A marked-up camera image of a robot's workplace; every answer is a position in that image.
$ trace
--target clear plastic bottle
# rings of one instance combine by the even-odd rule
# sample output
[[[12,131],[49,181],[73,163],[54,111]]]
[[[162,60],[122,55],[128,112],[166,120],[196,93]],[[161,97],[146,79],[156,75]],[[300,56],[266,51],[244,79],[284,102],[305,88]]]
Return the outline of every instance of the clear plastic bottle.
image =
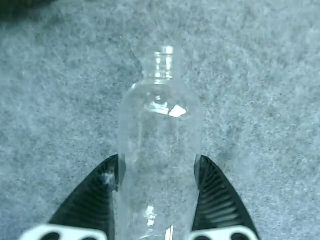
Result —
[[[120,105],[118,240],[184,240],[192,229],[203,111],[179,58],[172,46],[151,53]]]

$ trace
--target ribbed rubber pad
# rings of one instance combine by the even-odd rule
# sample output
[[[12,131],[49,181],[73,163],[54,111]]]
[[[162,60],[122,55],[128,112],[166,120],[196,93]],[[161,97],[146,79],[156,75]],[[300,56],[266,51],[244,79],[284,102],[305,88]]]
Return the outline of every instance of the ribbed rubber pad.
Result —
[[[115,239],[113,190],[118,178],[118,156],[93,170],[54,214],[49,224],[100,230]]]
[[[241,225],[258,236],[245,205],[221,169],[206,156],[201,157],[200,169],[200,194],[192,230]]]

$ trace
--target bottle neck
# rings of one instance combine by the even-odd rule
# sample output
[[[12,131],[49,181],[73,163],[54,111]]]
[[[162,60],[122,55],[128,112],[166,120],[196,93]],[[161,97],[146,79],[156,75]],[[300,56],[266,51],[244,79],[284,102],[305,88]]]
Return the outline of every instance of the bottle neck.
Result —
[[[144,77],[148,81],[155,83],[167,83],[179,78],[179,66],[176,54],[167,48],[156,51],[145,63]]]

